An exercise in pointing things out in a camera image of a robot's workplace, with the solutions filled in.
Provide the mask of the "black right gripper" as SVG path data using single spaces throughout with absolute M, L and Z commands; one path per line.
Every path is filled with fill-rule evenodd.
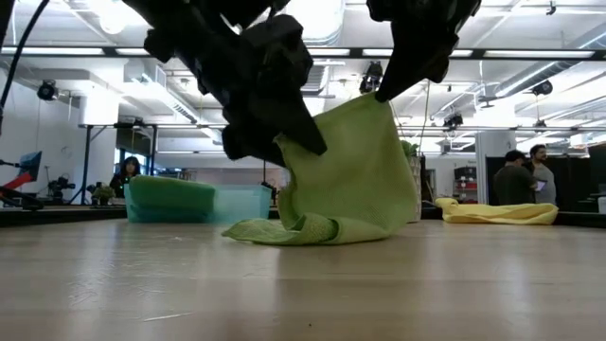
M 390 23 L 394 46 L 375 94 L 387 102 L 419 81 L 444 80 L 458 32 L 481 0 L 367 0 L 366 6 L 373 21 Z

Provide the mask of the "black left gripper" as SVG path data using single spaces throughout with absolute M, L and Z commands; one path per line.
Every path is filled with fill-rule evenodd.
M 230 123 L 222 131 L 230 160 L 251 156 L 284 167 L 275 143 L 279 135 L 316 155 L 327 151 L 300 93 L 312 57 L 294 17 L 278 15 L 241 34 L 217 14 L 193 13 L 188 23 L 194 39 L 192 73 L 200 91 L 213 95 Z

